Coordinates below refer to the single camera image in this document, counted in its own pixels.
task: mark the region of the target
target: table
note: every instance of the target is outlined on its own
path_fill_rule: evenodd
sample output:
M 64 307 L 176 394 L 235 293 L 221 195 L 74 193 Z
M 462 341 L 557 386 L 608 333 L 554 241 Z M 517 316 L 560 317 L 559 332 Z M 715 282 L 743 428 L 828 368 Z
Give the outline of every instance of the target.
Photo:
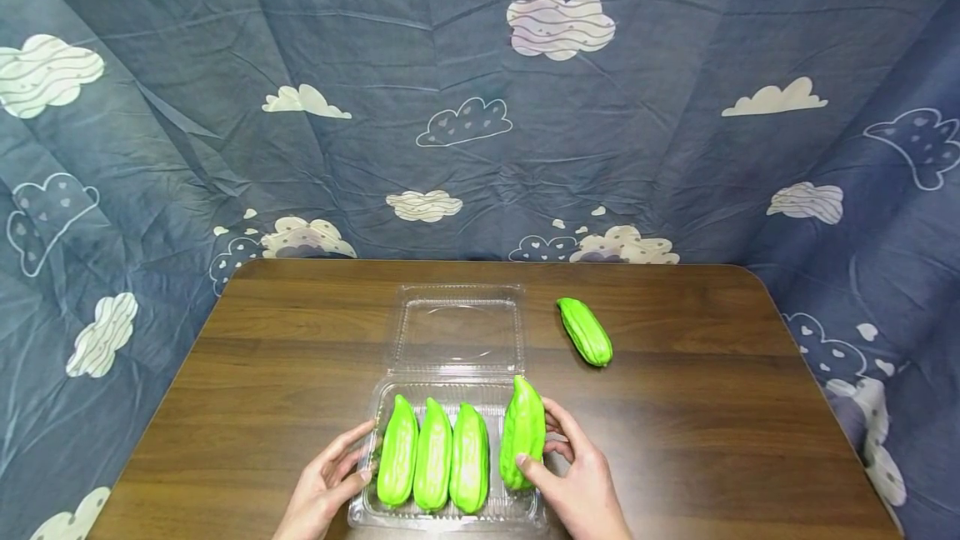
M 637 538 L 898 538 L 745 269 L 353 260 L 236 272 L 89 537 L 270 538 L 303 466 L 364 418 L 402 283 L 525 287 L 528 376 L 607 454 Z M 564 336 L 563 295 L 610 333 L 608 368 Z M 406 536 L 345 508 L 327 537 Z

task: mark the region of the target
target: container lid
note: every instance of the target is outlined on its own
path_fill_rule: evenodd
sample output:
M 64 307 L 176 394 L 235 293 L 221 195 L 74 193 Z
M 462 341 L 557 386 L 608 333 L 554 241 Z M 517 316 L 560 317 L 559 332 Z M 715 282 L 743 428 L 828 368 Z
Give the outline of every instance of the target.
M 524 370 L 520 286 L 402 286 L 387 342 L 391 373 L 507 377 Z

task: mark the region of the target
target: blue fabric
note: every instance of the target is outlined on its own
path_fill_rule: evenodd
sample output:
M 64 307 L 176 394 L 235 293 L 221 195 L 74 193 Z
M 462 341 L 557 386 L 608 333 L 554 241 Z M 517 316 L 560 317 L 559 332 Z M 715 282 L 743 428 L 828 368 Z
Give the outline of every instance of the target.
M 0 538 L 86 533 L 230 274 L 313 256 L 744 264 L 956 537 L 960 0 L 0 13 Z

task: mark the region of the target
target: green chayote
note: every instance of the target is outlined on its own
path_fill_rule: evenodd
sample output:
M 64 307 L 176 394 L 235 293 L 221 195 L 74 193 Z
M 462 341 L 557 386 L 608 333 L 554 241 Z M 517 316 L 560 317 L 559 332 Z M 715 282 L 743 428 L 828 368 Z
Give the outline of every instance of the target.
M 507 488 L 520 490 L 532 487 L 517 466 L 517 455 L 525 453 L 541 462 L 545 441 L 543 401 L 530 382 L 523 377 L 513 376 L 513 397 L 504 415 L 500 445 L 500 477 Z
M 447 504 L 452 457 L 450 420 L 440 402 L 426 399 L 426 416 L 417 440 L 414 466 L 414 501 L 421 509 L 436 511 Z
M 490 481 L 490 439 L 478 410 L 460 403 L 453 426 L 453 460 L 450 464 L 450 500 L 464 513 L 477 513 L 487 500 Z
M 377 471 L 377 496 L 388 508 L 402 506 L 410 498 L 417 459 L 417 415 L 410 402 L 397 395 L 393 415 L 383 435 L 383 450 Z
M 576 298 L 557 300 L 563 326 L 587 363 L 605 368 L 613 358 L 610 337 L 590 308 Z

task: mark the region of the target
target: clear plastic clamshell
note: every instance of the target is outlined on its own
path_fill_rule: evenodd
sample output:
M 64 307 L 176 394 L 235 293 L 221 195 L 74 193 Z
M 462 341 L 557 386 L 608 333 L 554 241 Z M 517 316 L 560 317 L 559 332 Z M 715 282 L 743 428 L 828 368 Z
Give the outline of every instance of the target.
M 485 533 L 546 527 L 543 497 L 537 490 L 507 490 L 498 466 L 513 376 L 525 369 L 522 301 L 519 286 L 399 288 L 396 318 L 387 338 L 387 371 L 373 391 L 370 407 L 377 427 L 359 467 L 378 458 L 375 439 L 383 438 L 397 394 L 411 403 L 421 423 L 428 397 L 441 403 L 451 425 L 456 424 L 460 403 L 470 403 L 490 434 L 490 490 L 484 507 L 473 515 L 463 514 L 452 502 L 428 513 L 412 497 L 391 509 L 378 500 L 374 477 L 350 502 L 350 525 Z

